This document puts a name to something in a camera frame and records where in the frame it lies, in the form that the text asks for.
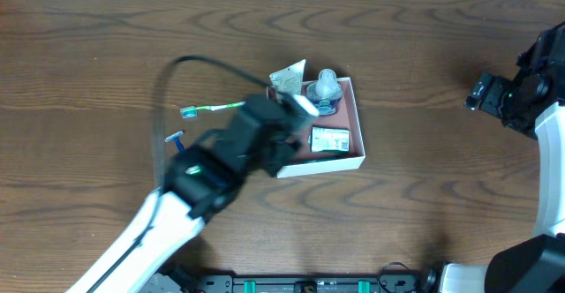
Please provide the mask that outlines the blue disposable razor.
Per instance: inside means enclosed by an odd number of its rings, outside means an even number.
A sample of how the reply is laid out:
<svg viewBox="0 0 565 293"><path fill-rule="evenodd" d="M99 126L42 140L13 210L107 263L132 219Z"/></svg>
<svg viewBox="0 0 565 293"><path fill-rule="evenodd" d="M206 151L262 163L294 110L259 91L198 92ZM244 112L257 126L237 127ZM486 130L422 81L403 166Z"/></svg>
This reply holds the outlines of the blue disposable razor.
<svg viewBox="0 0 565 293"><path fill-rule="evenodd" d="M185 131L181 130L181 131L176 131L172 134L170 134L169 136L167 136L164 141L166 143L170 143L173 142L177 148L178 152L183 152L185 150L185 147L183 145L183 143L181 142L180 138L184 135Z"/></svg>

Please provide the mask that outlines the red green toothpaste tube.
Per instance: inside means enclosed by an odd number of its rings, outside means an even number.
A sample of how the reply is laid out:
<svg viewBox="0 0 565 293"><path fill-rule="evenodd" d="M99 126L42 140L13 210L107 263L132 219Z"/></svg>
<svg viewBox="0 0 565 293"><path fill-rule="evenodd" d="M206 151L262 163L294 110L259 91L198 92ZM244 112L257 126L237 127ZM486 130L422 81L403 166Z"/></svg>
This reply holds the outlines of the red green toothpaste tube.
<svg viewBox="0 0 565 293"><path fill-rule="evenodd" d="M325 155L324 157L316 157L316 158L300 161L299 163L330 162L334 160L341 160L347 158L348 158L347 154L332 154L332 155Z"/></svg>

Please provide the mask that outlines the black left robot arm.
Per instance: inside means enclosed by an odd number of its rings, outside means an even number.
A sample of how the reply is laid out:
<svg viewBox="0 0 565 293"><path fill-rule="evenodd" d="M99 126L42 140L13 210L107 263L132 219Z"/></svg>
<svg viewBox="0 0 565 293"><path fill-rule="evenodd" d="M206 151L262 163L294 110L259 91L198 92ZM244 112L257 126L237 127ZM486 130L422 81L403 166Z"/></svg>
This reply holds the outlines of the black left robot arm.
<svg viewBox="0 0 565 293"><path fill-rule="evenodd" d="M251 172L263 169L276 176L301 147L298 134L317 115L303 95L282 94L280 101L248 96L226 128L205 132L171 158L158 188L70 290L140 291L236 199Z"/></svg>

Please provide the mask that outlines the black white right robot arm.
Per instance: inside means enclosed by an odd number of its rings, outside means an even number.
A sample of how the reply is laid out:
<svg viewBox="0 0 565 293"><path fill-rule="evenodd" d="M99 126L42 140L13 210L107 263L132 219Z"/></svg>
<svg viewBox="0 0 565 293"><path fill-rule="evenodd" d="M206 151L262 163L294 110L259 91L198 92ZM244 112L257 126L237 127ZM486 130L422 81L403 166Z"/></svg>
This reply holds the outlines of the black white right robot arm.
<svg viewBox="0 0 565 293"><path fill-rule="evenodd" d="M482 74L464 105L539 144L539 204L529 240L486 265L446 263L434 292L513 293L564 290L564 25L541 32L518 55L512 79Z"/></svg>

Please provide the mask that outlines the white lotion tube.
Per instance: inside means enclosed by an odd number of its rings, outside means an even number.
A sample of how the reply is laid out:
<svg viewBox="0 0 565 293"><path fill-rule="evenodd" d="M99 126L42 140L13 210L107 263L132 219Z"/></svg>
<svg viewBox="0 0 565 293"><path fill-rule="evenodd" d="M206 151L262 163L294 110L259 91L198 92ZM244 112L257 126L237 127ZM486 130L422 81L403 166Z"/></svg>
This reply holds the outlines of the white lotion tube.
<svg viewBox="0 0 565 293"><path fill-rule="evenodd" d="M302 94L305 63L306 60L303 59L269 75L277 101L281 101L281 93Z"/></svg>

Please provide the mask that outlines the green white toothbrush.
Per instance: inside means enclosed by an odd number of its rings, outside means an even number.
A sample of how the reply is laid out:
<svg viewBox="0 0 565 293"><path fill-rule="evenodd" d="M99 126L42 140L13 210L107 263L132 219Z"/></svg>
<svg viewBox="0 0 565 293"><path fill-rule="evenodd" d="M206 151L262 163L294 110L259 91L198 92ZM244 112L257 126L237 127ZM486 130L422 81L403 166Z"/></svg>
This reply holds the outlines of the green white toothbrush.
<svg viewBox="0 0 565 293"><path fill-rule="evenodd" d="M233 109L238 108L245 105L244 101L234 102L234 103L227 103L222 105L207 105L207 106L188 106L181 108L179 110L180 115L183 119L186 118L194 118L198 115L201 110L208 110L208 111L218 111L223 109Z"/></svg>

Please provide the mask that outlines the white green labelled packet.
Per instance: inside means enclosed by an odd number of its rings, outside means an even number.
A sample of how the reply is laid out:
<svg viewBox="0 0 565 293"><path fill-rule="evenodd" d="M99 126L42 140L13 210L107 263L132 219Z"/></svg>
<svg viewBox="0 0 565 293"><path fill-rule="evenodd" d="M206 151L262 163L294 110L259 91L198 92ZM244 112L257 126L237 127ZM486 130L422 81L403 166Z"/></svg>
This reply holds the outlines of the white green labelled packet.
<svg viewBox="0 0 565 293"><path fill-rule="evenodd" d="M350 131L314 126L309 135L309 143L312 153L348 153Z"/></svg>

